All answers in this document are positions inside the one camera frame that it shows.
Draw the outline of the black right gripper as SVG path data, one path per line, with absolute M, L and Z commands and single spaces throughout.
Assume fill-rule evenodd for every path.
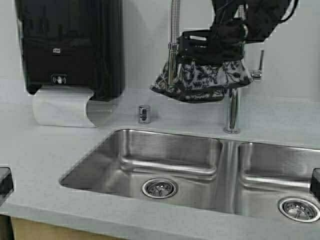
M 209 29 L 184 31 L 178 38 L 179 63 L 225 63 L 244 58 L 248 28 L 243 21 L 214 23 Z

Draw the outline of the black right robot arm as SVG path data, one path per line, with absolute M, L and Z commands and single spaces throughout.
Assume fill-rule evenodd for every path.
M 209 29 L 185 31 L 178 39 L 181 64 L 218 66 L 244 58 L 244 45 L 264 42 L 296 11 L 297 0 L 213 0 Z

